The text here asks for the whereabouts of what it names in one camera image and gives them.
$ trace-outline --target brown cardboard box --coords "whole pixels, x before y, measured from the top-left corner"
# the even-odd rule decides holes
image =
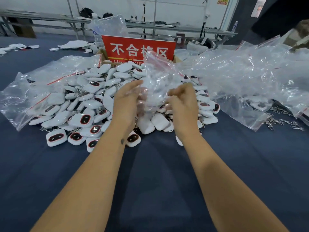
[[[109,63],[109,62],[104,62],[104,60],[107,60],[107,59],[108,59],[106,50],[100,49],[100,50],[97,52],[97,54],[101,54],[101,56],[100,56],[100,66],[101,66],[102,64],[107,64],[107,63]],[[173,63],[180,63],[180,62],[182,62],[182,61],[180,60],[180,58],[178,58],[177,56],[174,55]],[[122,64],[122,63],[110,63],[110,64],[111,64],[112,66],[114,66],[114,65],[120,65],[120,64]]]

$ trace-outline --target person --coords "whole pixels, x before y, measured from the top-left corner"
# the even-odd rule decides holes
[[[130,82],[116,93],[110,126],[31,232],[105,230],[126,140],[134,128],[141,84],[142,80]],[[185,83],[168,95],[176,135],[187,151],[216,229],[288,231],[200,135],[192,84]]]

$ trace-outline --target dark blue tablecloth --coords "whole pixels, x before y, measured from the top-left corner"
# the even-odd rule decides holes
[[[0,37],[0,46],[40,45],[0,57],[0,90],[19,71],[66,55],[90,56],[51,52],[67,42],[53,38]],[[202,129],[207,142],[290,231],[309,231],[309,129],[276,125],[275,131],[263,126],[255,133],[223,112],[218,119]],[[26,125],[17,132],[2,114],[0,127],[0,231],[29,231],[88,152],[69,143],[50,148],[38,127]],[[155,131],[125,149],[106,231],[216,231],[175,133]]]

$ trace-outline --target red sign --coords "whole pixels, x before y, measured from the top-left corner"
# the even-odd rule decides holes
[[[152,50],[158,55],[173,60],[176,47],[176,42],[174,41],[105,35],[102,35],[102,39],[108,59],[115,63],[132,60],[137,64],[142,64],[147,50]]]

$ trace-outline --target white wall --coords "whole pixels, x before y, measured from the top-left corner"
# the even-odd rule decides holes
[[[110,12],[122,14],[126,19],[131,15],[137,16],[141,20],[143,15],[143,3],[146,1],[146,21],[152,21],[154,17],[155,3],[154,0],[78,0],[79,8],[89,7],[98,15]],[[165,21],[167,23],[180,22],[182,26],[190,25],[193,27],[202,27],[205,20],[205,4],[204,0],[158,0],[156,20]],[[207,12],[210,14],[206,20],[207,27],[221,26],[226,5],[218,5],[218,0],[208,0]],[[78,16],[75,0],[70,0],[73,15]],[[30,12],[45,12],[70,15],[69,7],[66,0],[0,0],[0,8],[9,10],[23,10]],[[38,24],[69,26],[66,23],[34,21]],[[36,32],[48,32],[58,34],[74,34],[71,30],[59,30],[52,28],[35,28]],[[132,29],[129,31],[138,31],[141,29]],[[159,30],[158,34],[175,35],[175,32]],[[186,36],[199,36],[197,33],[186,33]]]

